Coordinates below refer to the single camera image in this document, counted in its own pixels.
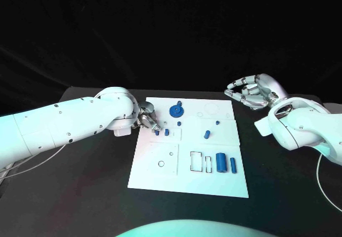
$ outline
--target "dark background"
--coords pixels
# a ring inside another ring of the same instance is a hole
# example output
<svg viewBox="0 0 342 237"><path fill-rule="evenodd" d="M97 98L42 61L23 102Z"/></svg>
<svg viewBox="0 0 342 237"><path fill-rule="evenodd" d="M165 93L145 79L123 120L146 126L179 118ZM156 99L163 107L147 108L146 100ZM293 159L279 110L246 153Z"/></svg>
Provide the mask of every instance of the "dark background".
<svg viewBox="0 0 342 237"><path fill-rule="evenodd" d="M341 103L335 5L159 0L0 1L0 114L70 86L223 91L270 74Z"/></svg>

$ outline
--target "robotic hand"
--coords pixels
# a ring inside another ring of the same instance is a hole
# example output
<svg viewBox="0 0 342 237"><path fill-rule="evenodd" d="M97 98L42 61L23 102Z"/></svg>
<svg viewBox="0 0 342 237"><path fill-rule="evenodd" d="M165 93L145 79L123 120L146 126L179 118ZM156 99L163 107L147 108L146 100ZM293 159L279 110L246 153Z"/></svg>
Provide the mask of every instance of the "robotic hand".
<svg viewBox="0 0 342 237"><path fill-rule="evenodd" d="M243 93L233 91L238 85ZM228 85L225 95L253 110L272 108L269 116L254 124L263 136L270 134L290 151L309 146L342 165L342 114L331 114L315 101L289 97L286 90L267 74L244 77Z"/></svg>
<svg viewBox="0 0 342 237"><path fill-rule="evenodd" d="M124 136L139 126L160 130L155 107L149 102L139 104L122 87L106 88L96 98L83 97L0 117L0 169L106 128Z"/></svg>

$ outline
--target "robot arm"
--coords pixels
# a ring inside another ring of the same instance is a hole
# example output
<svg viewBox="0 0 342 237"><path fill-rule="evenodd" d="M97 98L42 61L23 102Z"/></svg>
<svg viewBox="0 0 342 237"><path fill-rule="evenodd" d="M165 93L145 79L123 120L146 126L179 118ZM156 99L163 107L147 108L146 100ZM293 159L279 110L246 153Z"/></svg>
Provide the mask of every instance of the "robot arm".
<svg viewBox="0 0 342 237"><path fill-rule="evenodd" d="M0 117L0 168L106 128L124 136L139 126L160 130L155 108L149 102L139 106L122 87L104 89L96 98L83 97Z"/></svg>
<svg viewBox="0 0 342 237"><path fill-rule="evenodd" d="M243 84L243 94L231 89ZM290 151L309 146L342 165L342 114L332 115L315 101L289 98L279 82L267 74L246 77L228 85L225 94L251 109L272 108L254 124L263 136L270 134Z"/></svg>

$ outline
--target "small blue piece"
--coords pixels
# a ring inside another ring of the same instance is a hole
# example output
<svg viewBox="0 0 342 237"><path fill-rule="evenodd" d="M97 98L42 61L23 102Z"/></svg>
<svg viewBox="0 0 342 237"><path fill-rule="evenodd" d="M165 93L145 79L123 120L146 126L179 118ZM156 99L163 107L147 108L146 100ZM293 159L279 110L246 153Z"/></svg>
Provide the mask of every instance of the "small blue piece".
<svg viewBox="0 0 342 237"><path fill-rule="evenodd" d="M220 173L227 173L227 155L225 153L217 153L217 171Z"/></svg>
<svg viewBox="0 0 342 237"><path fill-rule="evenodd" d="M171 107L171 116L173 118L179 118L184 115L184 107L182 107L182 102L179 101L176 105Z"/></svg>
<svg viewBox="0 0 342 237"><path fill-rule="evenodd" d="M236 174L237 173L236 158L230 159L230 165L231 165L231 172L233 174Z"/></svg>
<svg viewBox="0 0 342 237"><path fill-rule="evenodd" d="M207 130L207 131L205 131L205 139L208 139L208 138L210 138L210 135L211 135L211 131L210 131L210 130Z"/></svg>

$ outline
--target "white mat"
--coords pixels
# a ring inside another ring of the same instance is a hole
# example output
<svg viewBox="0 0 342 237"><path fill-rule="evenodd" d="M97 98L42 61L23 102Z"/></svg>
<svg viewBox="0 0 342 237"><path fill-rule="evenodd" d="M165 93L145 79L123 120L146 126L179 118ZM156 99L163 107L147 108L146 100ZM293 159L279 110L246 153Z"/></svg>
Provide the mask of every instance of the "white mat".
<svg viewBox="0 0 342 237"><path fill-rule="evenodd" d="M140 129L129 188L249 198L231 101L152 97L146 100L155 105L163 130L156 136L150 129ZM185 112L173 118L169 110L179 100ZM210 139L204 138L207 130ZM202 153L202 172L191 171L191 152ZM217 153L227 155L227 173L217 172ZM211 157L212 173L207 173L205 157ZM231 157L237 174L231 172Z"/></svg>

